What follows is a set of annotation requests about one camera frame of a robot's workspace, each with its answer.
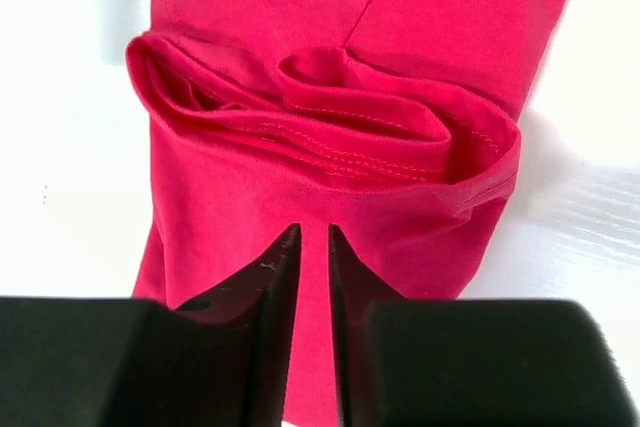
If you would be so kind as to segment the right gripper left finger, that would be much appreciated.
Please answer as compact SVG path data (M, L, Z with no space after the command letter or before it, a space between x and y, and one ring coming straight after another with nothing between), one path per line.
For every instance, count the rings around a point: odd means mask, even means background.
M300 274L289 226L177 309L148 300L5 297L5 426L277 426Z

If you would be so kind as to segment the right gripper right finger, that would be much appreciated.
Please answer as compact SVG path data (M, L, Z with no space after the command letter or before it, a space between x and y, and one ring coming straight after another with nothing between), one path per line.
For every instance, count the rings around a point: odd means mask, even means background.
M329 229L343 426L627 426L600 329L564 300L410 300Z

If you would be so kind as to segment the pink t-shirt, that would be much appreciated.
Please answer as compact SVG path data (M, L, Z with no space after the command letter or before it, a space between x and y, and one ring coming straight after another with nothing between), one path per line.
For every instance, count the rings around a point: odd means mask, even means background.
M126 50L150 116L134 293L169 307L287 226L302 257L284 417L338 422L328 230L409 298L477 272L566 0L151 0Z

